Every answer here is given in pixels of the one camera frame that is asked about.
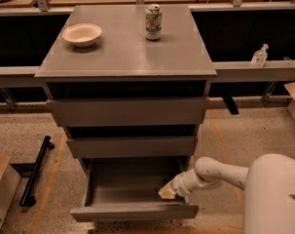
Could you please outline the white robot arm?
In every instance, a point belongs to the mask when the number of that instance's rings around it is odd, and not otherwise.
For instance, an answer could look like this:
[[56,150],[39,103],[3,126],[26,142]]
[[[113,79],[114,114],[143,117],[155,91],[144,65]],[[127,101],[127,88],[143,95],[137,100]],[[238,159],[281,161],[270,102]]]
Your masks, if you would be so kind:
[[243,234],[295,234],[295,160],[266,154],[247,167],[199,158],[159,190],[163,199],[186,197],[225,181],[244,191]]

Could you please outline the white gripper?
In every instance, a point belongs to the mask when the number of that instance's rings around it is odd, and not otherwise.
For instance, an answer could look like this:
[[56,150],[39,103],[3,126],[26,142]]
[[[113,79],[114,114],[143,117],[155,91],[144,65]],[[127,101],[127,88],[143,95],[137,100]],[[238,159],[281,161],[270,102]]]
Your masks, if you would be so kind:
[[186,197],[200,188],[201,178],[194,170],[177,175],[171,182],[162,187],[158,194],[163,200],[173,200],[176,195]]

